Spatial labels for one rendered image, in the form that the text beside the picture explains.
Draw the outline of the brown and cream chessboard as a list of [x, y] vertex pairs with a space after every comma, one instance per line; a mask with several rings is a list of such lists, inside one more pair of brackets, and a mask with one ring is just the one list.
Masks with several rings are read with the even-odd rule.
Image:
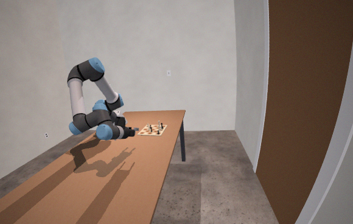
[[[151, 130], [149, 130], [148, 125], [146, 125], [139, 133], [138, 135], [146, 135], [146, 136], [161, 136], [164, 132], [164, 130], [166, 129], [167, 125], [163, 125], [163, 128], [161, 130], [161, 127], [159, 127], [158, 125], [151, 125], [152, 127], [152, 132]], [[158, 127], [160, 129], [161, 132], [159, 132], [158, 134]]]

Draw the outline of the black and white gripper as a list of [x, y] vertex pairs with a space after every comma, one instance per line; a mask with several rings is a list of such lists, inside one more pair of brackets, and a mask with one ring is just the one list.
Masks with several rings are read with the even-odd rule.
[[116, 117], [115, 126], [117, 126], [120, 129], [120, 135], [117, 139], [126, 139], [128, 137], [134, 137], [136, 131], [139, 131], [139, 128], [134, 128], [134, 130], [131, 129], [131, 127], [126, 127], [125, 126], [125, 118], [124, 117]]

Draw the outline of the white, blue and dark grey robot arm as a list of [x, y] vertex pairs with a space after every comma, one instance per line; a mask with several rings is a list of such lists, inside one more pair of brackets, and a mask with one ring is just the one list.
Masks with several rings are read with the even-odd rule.
[[[120, 135], [120, 129], [113, 125], [117, 117], [114, 110], [124, 106], [124, 103], [121, 95], [114, 93], [104, 72], [103, 64], [94, 57], [74, 66], [68, 75], [73, 117], [69, 129], [74, 135], [79, 135], [95, 126], [98, 126], [96, 136], [101, 140], [117, 139]], [[88, 79], [97, 85], [106, 100], [98, 100], [93, 107], [93, 112], [86, 114], [82, 86], [83, 82]]]

